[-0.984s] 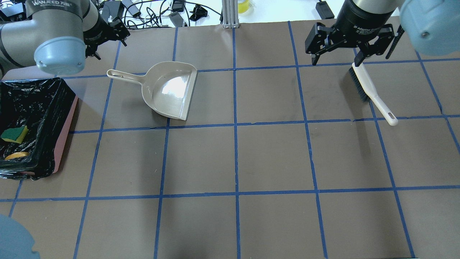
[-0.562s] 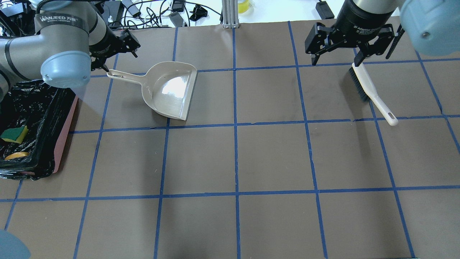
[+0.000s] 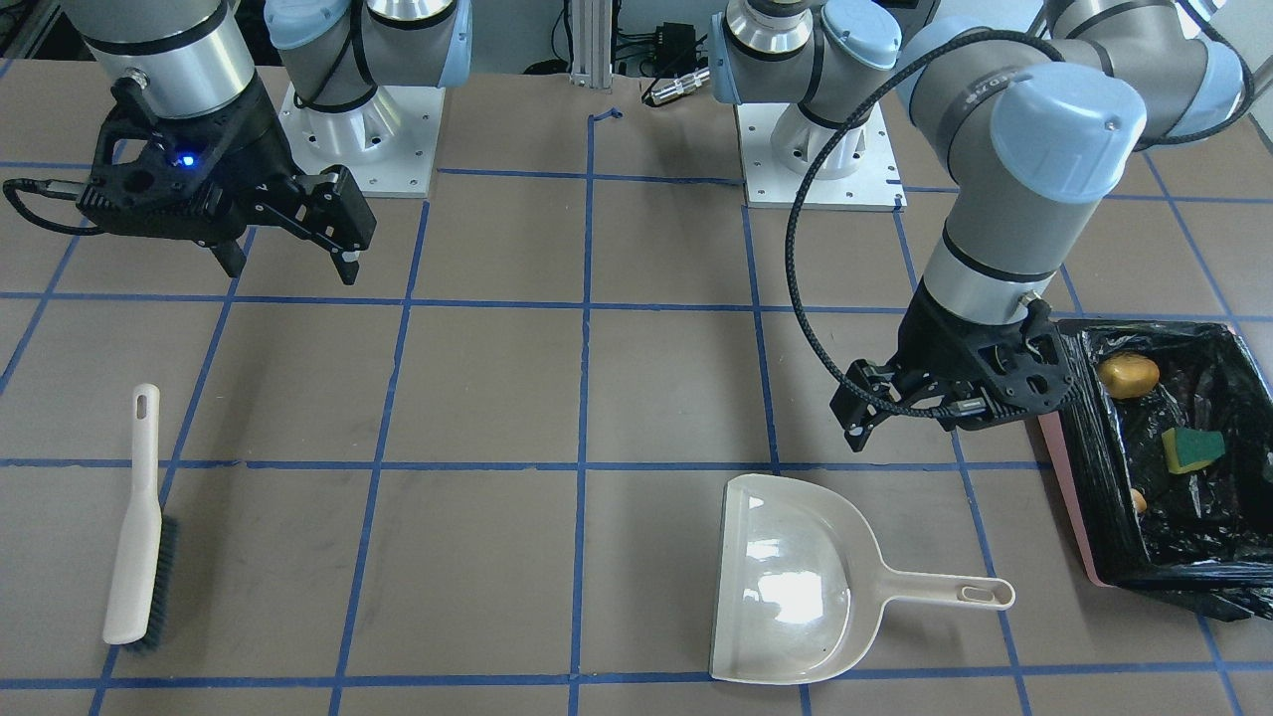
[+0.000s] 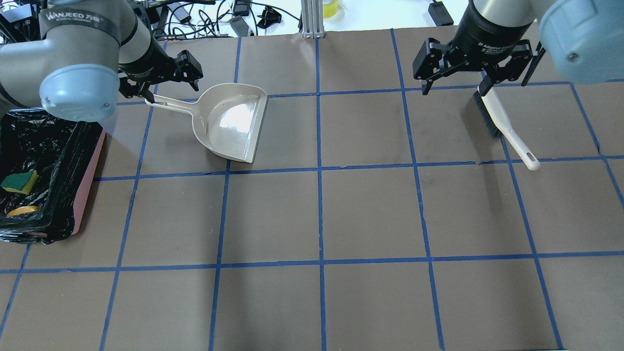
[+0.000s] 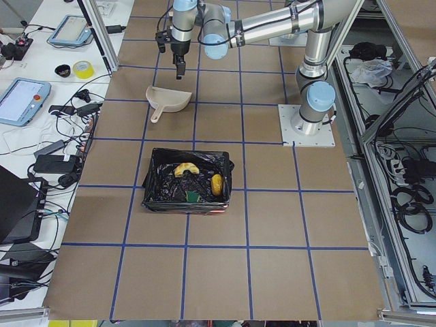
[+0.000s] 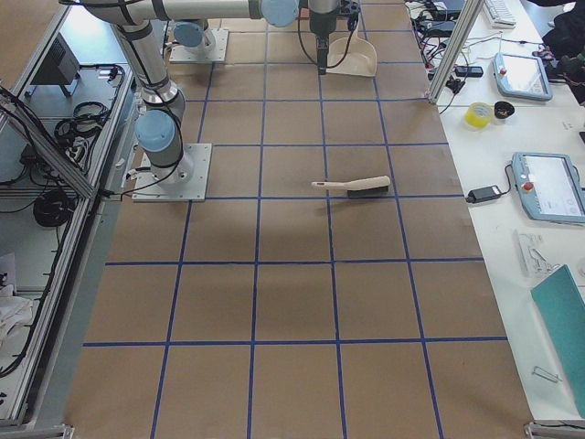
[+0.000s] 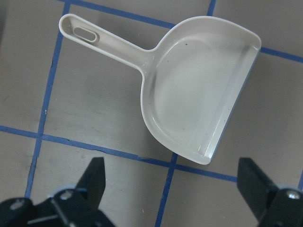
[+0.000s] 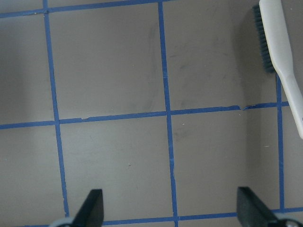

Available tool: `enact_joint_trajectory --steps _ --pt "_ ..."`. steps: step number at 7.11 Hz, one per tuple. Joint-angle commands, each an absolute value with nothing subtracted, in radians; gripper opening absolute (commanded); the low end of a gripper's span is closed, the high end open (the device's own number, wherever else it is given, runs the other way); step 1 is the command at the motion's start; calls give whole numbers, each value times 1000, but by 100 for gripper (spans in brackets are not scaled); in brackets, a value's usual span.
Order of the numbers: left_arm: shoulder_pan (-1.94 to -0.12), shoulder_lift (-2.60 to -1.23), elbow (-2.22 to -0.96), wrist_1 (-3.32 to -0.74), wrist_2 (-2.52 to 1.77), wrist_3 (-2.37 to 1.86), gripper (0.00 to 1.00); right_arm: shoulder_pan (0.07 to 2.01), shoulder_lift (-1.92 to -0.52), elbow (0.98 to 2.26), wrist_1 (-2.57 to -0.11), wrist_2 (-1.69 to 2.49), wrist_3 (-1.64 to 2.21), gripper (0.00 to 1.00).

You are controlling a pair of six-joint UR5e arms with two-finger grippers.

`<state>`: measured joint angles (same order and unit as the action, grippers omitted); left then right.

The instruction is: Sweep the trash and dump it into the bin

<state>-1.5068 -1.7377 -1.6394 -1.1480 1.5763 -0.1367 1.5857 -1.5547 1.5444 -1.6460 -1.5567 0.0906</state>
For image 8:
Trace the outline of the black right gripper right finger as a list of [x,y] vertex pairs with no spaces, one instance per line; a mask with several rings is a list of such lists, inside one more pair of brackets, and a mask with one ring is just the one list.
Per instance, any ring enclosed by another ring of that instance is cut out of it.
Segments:
[[237,218],[242,227],[281,227],[276,215],[249,188],[237,189]]

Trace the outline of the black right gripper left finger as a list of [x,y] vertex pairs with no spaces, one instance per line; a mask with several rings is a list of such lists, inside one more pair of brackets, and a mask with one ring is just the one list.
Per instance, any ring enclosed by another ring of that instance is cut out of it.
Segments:
[[102,189],[89,192],[77,215],[72,227],[101,227],[104,221],[104,205]]

